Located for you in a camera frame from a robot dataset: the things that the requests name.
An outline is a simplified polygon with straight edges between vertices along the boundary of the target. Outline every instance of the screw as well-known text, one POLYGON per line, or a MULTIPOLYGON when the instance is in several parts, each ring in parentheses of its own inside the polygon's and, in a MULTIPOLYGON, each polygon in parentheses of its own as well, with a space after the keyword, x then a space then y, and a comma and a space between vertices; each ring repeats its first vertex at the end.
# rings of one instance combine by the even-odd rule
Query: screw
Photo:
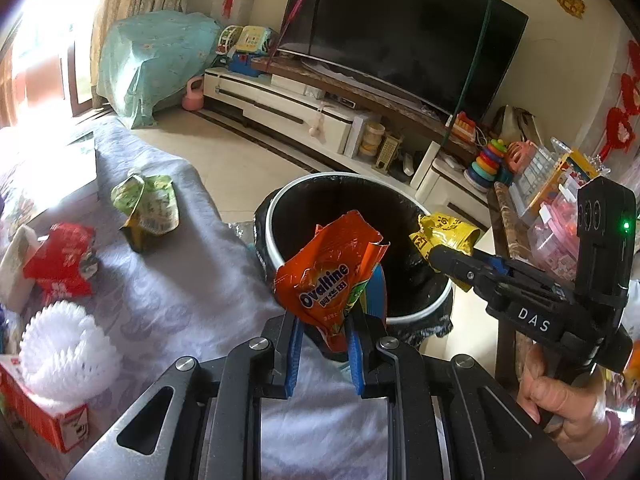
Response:
POLYGON ((471 368, 476 362, 470 355, 458 354, 453 358, 453 362, 460 368, 471 368))
POLYGON ((395 350, 400 346, 400 342, 395 337, 385 335, 378 340, 378 344, 386 350, 395 350))
POLYGON ((193 357, 180 357, 175 362, 175 367, 181 372, 188 372, 196 365, 196 359, 193 357))
POLYGON ((267 346, 269 346, 269 340, 265 337, 254 337, 249 341, 251 350, 264 350, 267 346))

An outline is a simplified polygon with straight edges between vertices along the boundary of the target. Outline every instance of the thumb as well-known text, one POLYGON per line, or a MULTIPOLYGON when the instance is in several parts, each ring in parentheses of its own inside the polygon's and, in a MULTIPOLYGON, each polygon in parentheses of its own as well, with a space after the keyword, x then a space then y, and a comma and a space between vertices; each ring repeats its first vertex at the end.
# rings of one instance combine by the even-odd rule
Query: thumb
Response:
POLYGON ((597 402, 591 392, 548 377, 539 377, 533 382, 530 398, 540 408, 571 422, 590 417, 597 402))

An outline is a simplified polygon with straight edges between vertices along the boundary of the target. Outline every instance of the purple sleeve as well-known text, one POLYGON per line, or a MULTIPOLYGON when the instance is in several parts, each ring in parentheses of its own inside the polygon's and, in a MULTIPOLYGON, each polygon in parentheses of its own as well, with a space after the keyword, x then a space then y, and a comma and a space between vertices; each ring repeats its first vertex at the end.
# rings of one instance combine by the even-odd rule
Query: purple sleeve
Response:
POLYGON ((609 433, 593 453, 576 466, 585 480, 604 480, 625 452, 620 439, 620 419, 610 411, 607 419, 609 433))

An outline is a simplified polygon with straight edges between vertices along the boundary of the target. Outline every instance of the trash can rim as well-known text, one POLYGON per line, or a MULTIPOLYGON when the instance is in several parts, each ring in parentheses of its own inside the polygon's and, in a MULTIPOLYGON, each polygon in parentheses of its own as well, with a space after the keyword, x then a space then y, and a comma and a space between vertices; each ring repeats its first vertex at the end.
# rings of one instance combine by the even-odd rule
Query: trash can rim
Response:
MULTIPOLYGON (((361 175, 359 173, 347 173, 345 171, 324 171, 321 173, 310 173, 308 175, 301 176, 296 180, 292 180, 285 187, 283 187, 276 194, 276 196, 273 197, 273 200, 271 200, 271 203, 269 204, 269 208, 267 209, 267 215, 265 217, 265 222, 264 222, 265 242, 267 246, 267 254, 269 255, 271 262, 273 263, 273 267, 276 270, 278 270, 281 266, 284 265, 284 259, 282 258, 280 251, 276 247, 276 242, 273 238, 273 232, 271 231, 271 221, 273 220, 273 211, 275 209, 275 206, 278 203, 278 200, 292 187, 304 182, 305 180, 311 180, 313 178, 318 178, 322 176, 344 176, 348 178, 359 178, 362 180, 369 180, 370 182, 374 182, 376 184, 380 184, 380 186, 385 186, 385 187, 388 187, 389 189, 394 190, 395 192, 399 193, 400 195, 404 196, 405 198, 413 202, 415 206, 423 212, 423 214, 425 215, 429 214, 429 212, 424 208, 424 206, 420 204, 415 198, 407 195, 407 193, 403 192, 402 190, 399 190, 398 188, 392 186, 391 184, 377 180, 372 176, 361 175)), ((422 319, 425 316, 428 316, 432 312, 435 312, 437 308, 442 303, 444 303, 444 301, 447 299, 447 296, 451 292, 452 287, 453 287, 452 281, 447 280, 447 285, 445 286, 444 290, 439 295, 439 297, 432 304, 430 304, 430 306, 428 306, 423 310, 415 312, 414 314, 409 314, 407 316, 387 317, 386 322, 388 324, 407 324, 409 322, 414 322, 419 319, 422 319)))

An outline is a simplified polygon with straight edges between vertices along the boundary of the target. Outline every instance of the tv screen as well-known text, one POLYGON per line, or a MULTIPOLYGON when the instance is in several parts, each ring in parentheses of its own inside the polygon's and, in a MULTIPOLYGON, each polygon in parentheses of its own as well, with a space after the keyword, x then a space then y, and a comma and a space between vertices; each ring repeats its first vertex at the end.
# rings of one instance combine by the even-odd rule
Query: tv screen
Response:
MULTIPOLYGON (((286 16, 297 0, 289 0, 286 16)), ((280 50, 382 80, 452 113, 471 66, 488 0, 304 0, 280 50)), ((527 16, 493 0, 478 67, 463 105, 484 116, 527 16)))

